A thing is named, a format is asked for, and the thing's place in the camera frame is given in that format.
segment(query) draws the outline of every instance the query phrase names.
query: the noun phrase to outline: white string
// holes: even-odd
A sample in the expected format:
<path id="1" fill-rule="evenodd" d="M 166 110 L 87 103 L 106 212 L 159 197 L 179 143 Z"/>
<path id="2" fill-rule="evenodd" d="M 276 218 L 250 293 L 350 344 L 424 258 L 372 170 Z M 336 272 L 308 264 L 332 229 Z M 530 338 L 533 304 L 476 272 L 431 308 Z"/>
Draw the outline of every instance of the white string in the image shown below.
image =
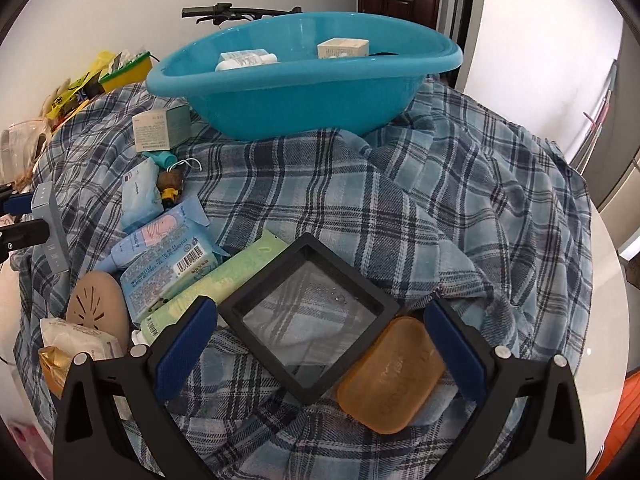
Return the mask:
<path id="1" fill-rule="evenodd" d="M 196 166 L 195 166 L 194 164 L 191 164 L 191 163 L 190 163 L 190 161 L 191 161 L 191 160 L 194 160 L 194 161 L 197 163 L 197 165 L 198 165 L 198 170 L 199 170 L 199 171 L 202 171 L 202 164 L 200 163 L 200 161 L 199 161 L 197 158 L 193 158 L 193 157 L 185 158 L 184 160 L 179 160 L 179 161 L 178 161 L 178 162 L 176 162 L 175 164 L 170 165 L 170 166 L 167 168 L 167 171 L 171 171 L 171 170 L 173 170 L 174 168 L 176 168 L 177 166 L 180 166 L 181 164 L 186 164 L 186 165 L 187 165 L 187 166 L 189 166 L 192 170 L 195 170 Z"/>

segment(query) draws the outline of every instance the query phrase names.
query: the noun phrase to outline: plaid blanket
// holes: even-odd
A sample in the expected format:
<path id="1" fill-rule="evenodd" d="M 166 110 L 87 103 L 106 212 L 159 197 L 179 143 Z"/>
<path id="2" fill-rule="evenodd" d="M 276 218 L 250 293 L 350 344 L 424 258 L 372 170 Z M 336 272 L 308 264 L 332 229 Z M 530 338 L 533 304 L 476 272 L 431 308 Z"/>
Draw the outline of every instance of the plaid blanket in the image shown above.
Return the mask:
<path id="1" fill-rule="evenodd" d="M 53 180 L 71 271 L 52 276 L 40 248 L 14 258 L 21 330 L 15 357 L 25 389 L 52 435 L 55 410 L 38 364 L 39 320 L 63 316 L 80 276 L 120 231 L 120 183 L 142 158 L 131 117 L 175 100 L 129 86 L 95 100 L 56 135 L 35 182 Z M 213 234 L 230 253 L 264 228 L 287 242 L 311 232 L 405 310 L 439 287 L 491 345 L 577 369 L 591 301 L 590 201 L 558 148 L 476 102 L 426 80 L 407 111 L 359 138 L 319 130 L 236 142 L 193 114 L 177 149 Z M 168 409 L 219 478 L 423 478 L 473 410 L 445 376 L 398 434 L 368 430 L 329 391 L 300 406 L 229 329 L 211 338 Z M 522 411 L 516 403 L 486 468 L 497 464 Z M 157 466 L 133 422 L 141 462 Z"/>

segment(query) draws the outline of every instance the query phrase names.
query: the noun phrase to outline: silver bolt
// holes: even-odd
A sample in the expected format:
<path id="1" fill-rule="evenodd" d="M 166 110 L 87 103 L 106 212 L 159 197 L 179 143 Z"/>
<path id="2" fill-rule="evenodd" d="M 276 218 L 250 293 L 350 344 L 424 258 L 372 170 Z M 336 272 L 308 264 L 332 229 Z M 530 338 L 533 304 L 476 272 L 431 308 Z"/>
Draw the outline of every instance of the silver bolt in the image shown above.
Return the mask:
<path id="1" fill-rule="evenodd" d="M 86 354 L 84 352 L 76 355 L 76 357 L 74 357 L 74 364 L 75 365 L 83 365 L 86 362 Z"/>
<path id="2" fill-rule="evenodd" d="M 131 357 L 142 357 L 146 354 L 147 348 L 148 347 L 146 345 L 135 345 L 129 353 L 131 354 Z"/>
<path id="3" fill-rule="evenodd" d="M 568 364 L 566 357 L 560 354 L 554 355 L 554 362 L 556 363 L 556 365 L 558 365 L 561 368 L 564 368 Z"/>
<path id="4" fill-rule="evenodd" d="M 504 345 L 500 345 L 495 347 L 495 354 L 500 358 L 500 359 L 508 359 L 509 357 L 511 357 L 511 350 L 509 350 L 506 346 Z"/>

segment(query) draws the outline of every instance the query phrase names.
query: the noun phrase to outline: barcode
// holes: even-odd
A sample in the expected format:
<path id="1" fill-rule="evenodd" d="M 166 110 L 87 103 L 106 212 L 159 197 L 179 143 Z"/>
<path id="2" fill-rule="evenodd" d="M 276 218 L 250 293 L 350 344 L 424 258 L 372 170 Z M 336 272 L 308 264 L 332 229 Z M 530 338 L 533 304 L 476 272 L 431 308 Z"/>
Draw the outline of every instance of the barcode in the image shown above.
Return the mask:
<path id="1" fill-rule="evenodd" d="M 153 337 L 158 337 L 158 329 L 156 328 L 156 326 L 154 325 L 153 320 L 151 319 L 147 319 L 146 320 L 146 327 L 149 329 L 149 332 L 151 332 L 151 335 Z"/>
<path id="2" fill-rule="evenodd" d="M 178 272 L 180 274 L 185 272 L 191 265 L 197 262 L 203 256 L 203 254 L 204 251 L 202 250 L 202 247 L 200 247 L 199 244 L 196 244 L 195 247 L 191 251 L 189 251 L 189 254 L 187 254 L 177 263 Z"/>

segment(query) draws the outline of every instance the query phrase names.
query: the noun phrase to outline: gold wrapper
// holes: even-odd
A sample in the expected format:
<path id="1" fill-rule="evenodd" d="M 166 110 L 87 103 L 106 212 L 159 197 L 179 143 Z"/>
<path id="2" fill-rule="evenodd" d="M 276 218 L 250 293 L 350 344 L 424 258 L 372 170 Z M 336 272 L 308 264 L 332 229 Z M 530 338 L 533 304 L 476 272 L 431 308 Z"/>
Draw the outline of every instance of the gold wrapper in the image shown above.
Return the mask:
<path id="1" fill-rule="evenodd" d="M 44 380 L 51 393 L 57 398 L 62 397 L 65 388 L 66 375 L 71 367 L 71 357 L 55 346 L 47 346 L 38 350 L 40 366 L 44 373 Z"/>

